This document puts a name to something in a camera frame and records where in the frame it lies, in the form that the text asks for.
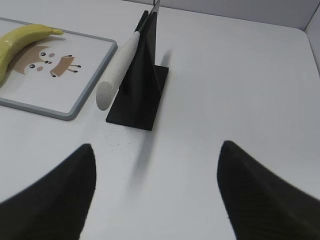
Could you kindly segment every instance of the white table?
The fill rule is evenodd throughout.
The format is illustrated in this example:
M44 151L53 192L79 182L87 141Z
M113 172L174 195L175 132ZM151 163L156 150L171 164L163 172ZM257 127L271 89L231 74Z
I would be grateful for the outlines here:
M120 0L2 0L0 16L115 39L143 10ZM161 7L170 67L153 132L109 124L95 90L65 122L0 106L0 201L91 143L97 186L81 240L233 240L216 170L233 140L320 198L320 79L305 33Z

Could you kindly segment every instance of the black stand base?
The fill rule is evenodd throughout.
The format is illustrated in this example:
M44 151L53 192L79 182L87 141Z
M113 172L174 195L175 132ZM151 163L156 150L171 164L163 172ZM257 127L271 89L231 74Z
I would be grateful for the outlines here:
M164 89L169 68L154 66L161 92ZM146 92L137 112L132 113L131 96L120 90L114 100L106 122L151 131L157 115L161 95Z
M148 17L145 11L138 24ZM106 122L151 131L169 69L155 65L157 12L140 33L132 63L123 79Z

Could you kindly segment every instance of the knife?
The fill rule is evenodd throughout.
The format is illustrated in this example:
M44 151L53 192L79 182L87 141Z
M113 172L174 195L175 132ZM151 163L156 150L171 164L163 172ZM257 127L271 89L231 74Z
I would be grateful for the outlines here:
M95 96L96 104L100 110L105 111L110 107L132 60L134 59L139 44L140 34L153 13L158 12L159 6L160 0L153 6L144 22L140 26L138 25L133 35L116 51L103 72Z

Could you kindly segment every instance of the white wall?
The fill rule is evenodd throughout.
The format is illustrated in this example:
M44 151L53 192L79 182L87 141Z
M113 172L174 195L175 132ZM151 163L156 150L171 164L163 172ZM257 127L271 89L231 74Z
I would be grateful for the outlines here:
M153 0L129 0L152 4ZM304 30L320 0L161 0L161 6Z
M308 35L318 70L320 70L320 8L316 11L305 30Z

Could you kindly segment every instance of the yellow banana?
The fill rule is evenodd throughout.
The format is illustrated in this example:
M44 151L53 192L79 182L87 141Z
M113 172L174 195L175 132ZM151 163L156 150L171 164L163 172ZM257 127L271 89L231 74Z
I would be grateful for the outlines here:
M4 80L9 63L25 46L48 37L63 35L60 29L41 24L30 24L16 28L0 37L0 86Z

